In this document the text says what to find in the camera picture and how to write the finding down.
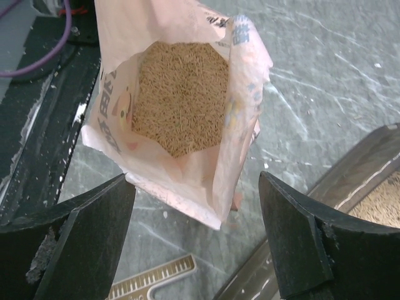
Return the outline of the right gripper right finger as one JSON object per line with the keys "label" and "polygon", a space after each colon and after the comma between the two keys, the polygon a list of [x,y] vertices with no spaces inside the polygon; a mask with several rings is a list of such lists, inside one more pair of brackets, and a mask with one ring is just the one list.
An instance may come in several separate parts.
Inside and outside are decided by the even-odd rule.
{"label": "right gripper right finger", "polygon": [[269,172],[259,196],[282,299],[399,298],[399,229],[344,214]]}

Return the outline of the orange cat litter bag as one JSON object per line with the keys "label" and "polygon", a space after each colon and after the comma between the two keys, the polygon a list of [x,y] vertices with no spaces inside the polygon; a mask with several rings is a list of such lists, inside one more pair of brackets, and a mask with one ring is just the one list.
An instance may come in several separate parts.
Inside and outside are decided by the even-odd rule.
{"label": "orange cat litter bag", "polygon": [[85,146],[131,184],[219,229],[259,133],[273,63],[253,22],[198,1],[96,1],[99,94]]}

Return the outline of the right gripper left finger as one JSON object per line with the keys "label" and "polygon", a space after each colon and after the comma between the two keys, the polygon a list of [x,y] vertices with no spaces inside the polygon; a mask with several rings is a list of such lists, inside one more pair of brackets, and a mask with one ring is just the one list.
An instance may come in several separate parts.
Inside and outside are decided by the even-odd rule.
{"label": "right gripper left finger", "polygon": [[2,299],[105,299],[136,189],[118,175],[1,226]]}

